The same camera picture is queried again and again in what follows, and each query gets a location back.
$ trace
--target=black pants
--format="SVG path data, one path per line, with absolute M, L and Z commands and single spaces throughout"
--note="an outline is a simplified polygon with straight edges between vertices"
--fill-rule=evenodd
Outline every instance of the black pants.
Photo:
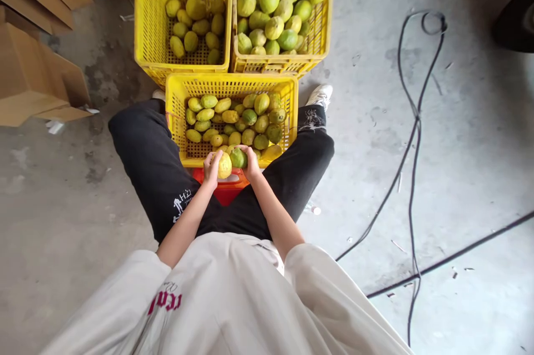
M 115 115 L 109 128 L 160 243 L 200 187 L 180 162 L 179 148 L 167 128 L 165 103 L 159 99 L 137 103 Z M 295 142 L 263 173 L 293 220 L 304 210 L 333 155 L 334 141 L 326 134 L 323 107 L 301 107 Z M 250 185 L 227 207 L 211 197 L 197 236 L 212 231 L 271 239 Z

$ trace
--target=black cable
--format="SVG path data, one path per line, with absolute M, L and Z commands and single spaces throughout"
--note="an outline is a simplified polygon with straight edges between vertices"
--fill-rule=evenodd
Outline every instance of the black cable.
M 408 22 L 410 21 L 411 18 L 413 18 L 415 16 L 420 16 L 420 15 L 422 15 L 422 18 L 421 18 L 421 28 L 422 28 L 422 30 L 427 35 L 436 35 L 436 34 L 439 33 L 441 35 L 441 38 L 439 40 L 439 46 L 438 46 L 438 48 L 436 50 L 436 54 L 434 55 L 434 59 L 432 60 L 432 64 L 431 64 L 431 66 L 430 66 L 430 68 L 428 70 L 427 77 L 424 80 L 423 88 L 421 90 L 421 94 L 419 95 L 418 106 L 416 107 L 415 103 L 412 100 L 411 95 L 408 92 L 408 89 L 406 88 L 406 84 L 404 83 L 404 75 L 402 73 L 402 65 L 401 65 L 401 49 L 402 49 L 402 41 L 404 39 L 404 31 L 406 29 L 406 26 L 407 26 Z M 426 28 L 426 26 L 424 24 L 424 21 L 426 20 L 426 17 L 429 16 L 429 15 L 437 17 L 440 20 L 441 28 L 439 30 L 437 30 L 437 31 L 429 31 Z M 347 255 L 354 248 L 356 248 L 356 246 L 358 246 L 369 235 L 371 229 L 373 228 L 374 223 L 377 221 L 378 216 L 380 215 L 380 212 L 382 212 L 382 209 L 384 208 L 386 202 L 388 201 L 389 196 L 391 195 L 391 192 L 395 188 L 395 184 L 396 184 L 397 180 L 399 179 L 399 177 L 401 175 L 402 168 L 404 166 L 404 162 L 406 161 L 406 157 L 408 156 L 408 152 L 410 150 L 410 147 L 412 146 L 412 142 L 413 142 L 413 138 L 415 136 L 416 130 L 418 130 L 418 128 L 419 128 L 419 130 L 421 129 L 421 115 L 420 115 L 420 113 L 421 113 L 421 103 L 423 101 L 423 95 L 424 95 L 425 90 L 427 88 L 428 80 L 430 79 L 430 76 L 432 75 L 432 70 L 434 69 L 434 65 L 436 64 L 436 60 L 437 60 L 437 58 L 439 56 L 439 53 L 441 51 L 441 47 L 443 45 L 444 33 L 445 33 L 446 30 L 447 30 L 447 24 L 445 22 L 445 16 L 442 13 L 436 12 L 434 10 L 423 10 L 423 11 L 414 12 L 414 13 L 411 13 L 408 16 L 406 16 L 406 18 L 404 19 L 404 22 L 402 24 L 402 29 L 401 29 L 401 32 L 400 32 L 399 47 L 397 49 L 397 68 L 398 68 L 398 72 L 399 72 L 401 85 L 402 85 L 402 87 L 404 89 L 404 92 L 406 93 L 406 96 L 408 97 L 408 101 L 410 102 L 410 105 L 412 107 L 412 111 L 413 111 L 414 117 L 415 117 L 415 121 L 414 121 L 413 127 L 412 127 L 412 132 L 410 134 L 410 138 L 409 138 L 408 143 L 406 145 L 406 150 L 404 151 L 404 154 L 402 155 L 402 159 L 400 161 L 400 164 L 399 164 L 399 167 L 398 167 L 397 172 L 395 174 L 395 177 L 393 178 L 393 181 L 391 182 L 391 185 L 389 186 L 389 189 L 388 189 L 384 199 L 382 200 L 382 203 L 380 204 L 380 206 L 378 207 L 378 210 L 374 214 L 373 219 L 371 220 L 371 222 L 369 223 L 369 225 L 367 226 L 367 228 L 363 232 L 362 236 L 354 244 L 352 244 L 345 252 L 343 252 L 340 256 L 338 256 L 336 258 L 336 262 L 338 262 L 341 259 L 343 259 L 345 257 L 345 255 Z
M 436 270 L 437 268 L 440 268 L 441 266 L 449 263 L 449 262 L 452 262 L 453 260 L 455 260 L 456 258 L 459 258 L 460 256 L 462 255 L 465 255 L 466 253 L 472 251 L 473 249 L 477 248 L 478 246 L 488 242 L 488 241 L 491 241 L 492 239 L 498 237 L 499 235 L 501 234 L 504 234 L 505 232 L 515 228 L 515 227 L 518 227 L 520 226 L 521 224 L 531 220 L 534 218 L 534 210 L 530 213 L 527 213 L 525 216 L 522 216 L 520 217 L 519 219 L 517 219 L 516 221 L 504 226 L 503 228 L 501 228 L 500 230 L 497 230 L 495 231 L 494 233 L 491 233 L 490 235 L 487 235 L 486 237 L 484 238 L 480 238 L 480 240 L 472 243 L 471 245 L 465 247 L 464 249 L 461 249 L 459 250 L 458 252 L 455 252 L 453 253 L 452 255 L 446 257 L 445 259 L 443 260 L 440 260 L 438 263 L 435 263 L 433 264 L 432 266 L 424 269 L 424 270 L 421 270 L 421 276 L 424 276 L 425 274 L 428 274 L 434 270 Z M 418 278 L 418 275 L 411 275 L 410 277 L 406 277 L 405 279 L 399 281 L 399 282 L 396 282 L 388 287 L 385 287 L 385 288 L 382 288 L 378 291 L 375 291 L 373 293 L 370 293 L 369 295 L 367 295 L 367 298 L 369 299 L 372 299 L 374 297 L 377 297 L 381 294 L 385 294 L 386 292 L 388 291 L 391 291 L 391 290 L 394 290 L 396 288 L 399 288 L 403 285 L 406 285 L 412 281 L 414 281 L 415 279 Z
M 414 101 L 412 99 L 412 96 L 408 92 L 408 88 L 406 87 L 406 83 L 404 82 L 404 74 L 403 74 L 403 71 L 402 71 L 402 64 L 401 64 L 401 50 L 402 50 L 402 43 L 403 43 L 403 40 L 404 40 L 404 33 L 405 33 L 405 30 L 406 30 L 406 26 L 408 25 L 409 21 L 413 17 L 416 17 L 416 16 L 422 16 L 422 18 L 421 18 L 421 29 L 423 30 L 423 32 L 425 34 L 430 35 L 430 36 L 434 36 L 434 35 L 438 35 L 439 34 L 439 36 L 440 36 L 439 44 L 438 44 L 438 47 L 436 49 L 436 54 L 434 55 L 432 63 L 430 65 L 429 69 L 428 69 L 426 78 L 424 80 L 423 87 L 421 89 L 421 93 L 419 94 L 419 99 L 417 101 L 417 106 L 415 105 L 415 103 L 414 103 Z M 431 16 L 431 17 L 436 18 L 436 19 L 439 20 L 440 28 L 438 30 L 429 31 L 429 29 L 427 28 L 427 26 L 425 24 L 425 21 L 426 21 L 428 16 Z M 378 207 L 378 210 L 375 213 L 373 219 L 369 223 L 368 227 L 365 229 L 365 231 L 362 234 L 362 236 L 350 248 L 348 248 L 345 252 L 343 252 L 336 259 L 337 262 L 340 261 L 345 255 L 347 255 L 350 251 L 352 251 L 357 245 L 359 245 L 369 235 L 371 229 L 373 228 L 374 223 L 378 219 L 378 215 L 380 214 L 380 212 L 384 208 L 386 202 L 389 199 L 389 196 L 390 196 L 391 192 L 393 191 L 393 188 L 395 187 L 395 184 L 396 184 L 397 180 L 399 179 L 399 177 L 401 175 L 402 168 L 404 166 L 404 162 L 406 161 L 406 157 L 408 156 L 408 152 L 409 152 L 409 150 L 410 150 L 410 148 L 412 146 L 412 142 L 413 142 L 413 139 L 415 137 L 415 133 L 417 132 L 416 153 L 415 153 L 415 156 L 414 156 L 414 159 L 413 159 L 413 168 L 412 168 L 412 186 L 411 186 L 411 189 L 410 189 L 410 200 L 409 200 L 409 205 L 408 205 L 408 219 L 409 219 L 409 227 L 410 227 L 410 239 L 411 239 L 411 243 L 412 243 L 412 272 L 413 272 L 414 276 L 419 279 L 419 281 L 418 281 L 417 284 L 414 284 L 413 294 L 412 294 L 412 301 L 411 301 L 411 304 L 410 304 L 410 311 L 409 311 L 409 314 L 408 314 L 408 345 L 409 346 L 411 346 L 411 327 L 412 327 L 413 310 L 414 310 L 414 306 L 415 306 L 415 302 L 416 302 L 417 296 L 419 295 L 419 290 L 421 289 L 421 277 L 422 277 L 422 275 L 421 275 L 421 273 L 419 271 L 419 266 L 417 264 L 415 238 L 414 238 L 414 232 L 413 232 L 413 217 L 412 217 L 412 208 L 413 208 L 413 200 L 414 200 L 414 195 L 415 195 L 415 184 L 416 184 L 417 159 L 418 159 L 418 156 L 419 156 L 419 149 L 420 149 L 420 146 L 421 146 L 421 129 L 422 129 L 421 105 L 423 103 L 423 97 L 424 97 L 424 94 L 425 94 L 427 86 L 428 86 L 428 81 L 430 80 L 430 77 L 432 75 L 432 70 L 434 69 L 434 66 L 435 66 L 436 61 L 437 61 L 438 56 L 439 56 L 439 53 L 440 53 L 441 48 L 443 46 L 444 34 L 445 34 L 446 30 L 447 30 L 447 23 L 445 21 L 445 16 L 441 12 L 436 12 L 434 10 L 424 10 L 424 11 L 414 12 L 414 13 L 411 13 L 408 16 L 406 16 L 406 18 L 404 19 L 404 22 L 402 24 L 402 29 L 400 31 L 399 46 L 398 46 L 398 49 L 397 49 L 397 66 L 398 66 L 399 78 L 400 78 L 400 82 L 401 82 L 402 88 L 404 89 L 404 93 L 406 94 L 406 97 L 408 98 L 408 101 L 410 102 L 410 105 L 412 107 L 412 112 L 413 112 L 413 115 L 414 115 L 414 119 L 415 119 L 414 123 L 413 123 L 413 127 L 412 127 L 412 132 L 410 134 L 410 138 L 408 140 L 406 150 L 404 151 L 404 154 L 403 154 L 402 159 L 400 161 L 399 167 L 397 169 L 397 173 L 395 174 L 395 177 L 394 177 L 394 179 L 393 179 L 393 181 L 392 181 L 392 183 L 391 183 L 391 185 L 389 187 L 389 190 L 386 193 L 384 199 L 382 200 L 382 203 Z

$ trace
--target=person's left hand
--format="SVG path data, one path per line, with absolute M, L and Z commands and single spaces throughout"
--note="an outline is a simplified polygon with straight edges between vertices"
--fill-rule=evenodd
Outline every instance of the person's left hand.
M 209 186 L 213 191 L 217 188 L 217 174 L 219 173 L 219 161 L 223 156 L 223 151 L 210 152 L 204 160 L 204 181 L 202 185 Z

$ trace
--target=person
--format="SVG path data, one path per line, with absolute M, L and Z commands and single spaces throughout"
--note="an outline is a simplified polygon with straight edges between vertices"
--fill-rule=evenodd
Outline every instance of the person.
M 293 144 L 227 207 L 213 196 L 222 151 L 202 184 L 181 166 L 152 99 L 109 128 L 160 243 L 133 252 L 72 316 L 43 354 L 411 354 L 343 269 L 306 243 L 295 221 L 334 155 L 317 87 Z

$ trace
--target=white sneaker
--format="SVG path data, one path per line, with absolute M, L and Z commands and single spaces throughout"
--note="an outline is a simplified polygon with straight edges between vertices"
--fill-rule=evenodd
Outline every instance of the white sneaker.
M 324 107 L 324 111 L 327 110 L 328 105 L 330 105 L 330 98 L 332 97 L 332 92 L 334 87 L 328 84 L 321 84 L 313 90 L 311 93 L 306 106 L 309 105 L 321 105 Z
M 165 93 L 162 90 L 155 90 L 152 93 L 152 99 L 161 99 L 165 102 Z

